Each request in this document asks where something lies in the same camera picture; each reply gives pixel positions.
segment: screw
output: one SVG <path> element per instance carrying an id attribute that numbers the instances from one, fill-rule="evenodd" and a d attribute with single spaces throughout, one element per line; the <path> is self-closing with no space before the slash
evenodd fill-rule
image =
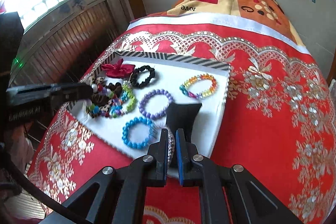
<path id="1" fill-rule="evenodd" d="M 143 160 L 144 162 L 151 162 L 153 159 L 154 159 L 154 158 L 153 158 L 153 156 L 151 156 L 151 155 L 145 155 L 145 156 L 142 158 L 142 160 Z"/>
<path id="2" fill-rule="evenodd" d="M 109 175 L 113 172 L 113 168 L 111 166 L 106 166 L 104 169 L 103 169 L 103 174 L 104 175 Z"/>
<path id="3" fill-rule="evenodd" d="M 203 156 L 197 154 L 197 155 L 194 155 L 194 156 L 193 156 L 193 159 L 194 159 L 194 161 L 202 161 L 202 160 L 203 160 Z"/>
<path id="4" fill-rule="evenodd" d="M 238 173 L 241 173 L 241 172 L 244 171 L 244 167 L 241 166 L 240 164 L 236 164 L 236 165 L 233 166 L 233 170 L 235 170 Z"/>

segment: red scrunchie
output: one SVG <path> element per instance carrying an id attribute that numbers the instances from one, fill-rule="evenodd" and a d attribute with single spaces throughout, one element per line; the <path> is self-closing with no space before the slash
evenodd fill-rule
<path id="1" fill-rule="evenodd" d="M 116 64 L 101 65 L 103 70 L 106 70 L 106 76 L 111 78 L 127 78 L 135 68 L 135 65 L 124 64 L 124 59 L 120 59 Z"/>

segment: tray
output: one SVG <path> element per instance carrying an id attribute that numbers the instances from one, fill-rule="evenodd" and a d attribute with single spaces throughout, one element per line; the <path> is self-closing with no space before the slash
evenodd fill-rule
<path id="1" fill-rule="evenodd" d="M 105 58 L 100 58 L 95 63 L 93 70 L 85 75 L 81 81 L 86 81 L 90 76 L 105 76 L 105 72 L 102 71 L 101 65 L 106 63 L 114 64 L 121 58 L 124 59 L 124 64 L 134 64 L 136 67 L 143 65 L 150 65 L 155 68 L 156 77 L 151 83 L 144 89 L 133 89 L 133 93 L 138 102 L 142 97 L 153 89 L 165 89 L 168 90 L 177 104 L 188 103 L 202 103 L 202 107 L 195 119 L 192 143 L 197 146 L 200 154 L 210 157 L 214 148 L 216 138 L 221 126 L 222 117 L 224 114 L 228 82 L 230 75 L 229 64 L 218 62 L 215 60 L 208 60 L 203 58 L 181 56 L 176 54 L 164 54 L 157 52 L 129 52 L 129 51 L 115 51 L 109 54 L 105 54 Z M 182 94 L 179 90 L 179 86 L 187 79 L 194 75 L 203 73 L 209 73 L 213 75 L 217 80 L 216 92 L 201 101 L 194 98 L 189 98 Z M 148 76 L 148 72 L 142 73 L 139 76 L 138 81 L 143 81 Z M 122 83 L 122 79 L 108 78 L 107 83 Z M 190 86 L 191 92 L 200 92 L 208 89 L 211 82 L 199 81 Z M 83 108 L 83 101 L 70 104 L 68 106 L 71 113 L 85 126 L 93 131 L 99 138 L 104 140 L 112 147 L 122 151 L 126 155 L 136 159 L 142 155 L 147 154 L 148 147 L 143 150 L 137 150 L 127 147 L 122 140 L 122 127 L 125 123 L 134 117 L 140 117 L 141 114 L 138 109 L 138 102 L 135 109 L 118 118 L 105 118 L 97 117 L 91 118 L 86 115 Z M 167 104 L 167 98 L 164 95 L 153 96 L 147 103 L 145 109 L 151 113 L 156 113 L 161 110 Z M 162 117 L 155 121 L 156 125 L 165 125 L 166 117 Z M 145 125 L 138 124 L 129 131 L 130 140 L 134 142 L 140 142 L 147 137 L 148 128 Z M 160 132 L 157 135 L 157 140 L 160 139 Z"/>

